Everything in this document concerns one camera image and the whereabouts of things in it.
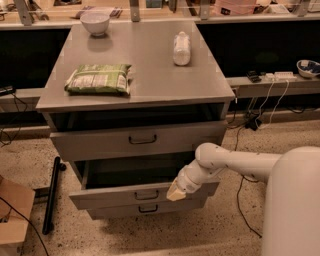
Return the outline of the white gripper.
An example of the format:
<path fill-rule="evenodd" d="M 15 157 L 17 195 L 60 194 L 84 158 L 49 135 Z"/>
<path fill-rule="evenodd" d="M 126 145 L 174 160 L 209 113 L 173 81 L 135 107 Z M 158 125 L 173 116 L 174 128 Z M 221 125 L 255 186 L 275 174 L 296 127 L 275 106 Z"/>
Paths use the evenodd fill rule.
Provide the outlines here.
<path fill-rule="evenodd" d="M 169 187 L 166 198 L 170 201 L 182 200 L 186 193 L 196 192 L 205 181 L 205 176 L 201 168 L 184 166 Z"/>

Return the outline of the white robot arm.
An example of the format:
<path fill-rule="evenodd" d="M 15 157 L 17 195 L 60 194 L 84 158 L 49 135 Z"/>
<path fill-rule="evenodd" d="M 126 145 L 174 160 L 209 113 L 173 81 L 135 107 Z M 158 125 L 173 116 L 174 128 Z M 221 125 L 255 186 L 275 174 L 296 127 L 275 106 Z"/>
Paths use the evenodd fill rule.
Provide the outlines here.
<path fill-rule="evenodd" d="M 320 256 L 319 147 L 271 154 L 203 143 L 179 171 L 167 198 L 185 198 L 225 168 L 267 184 L 261 256 Z"/>

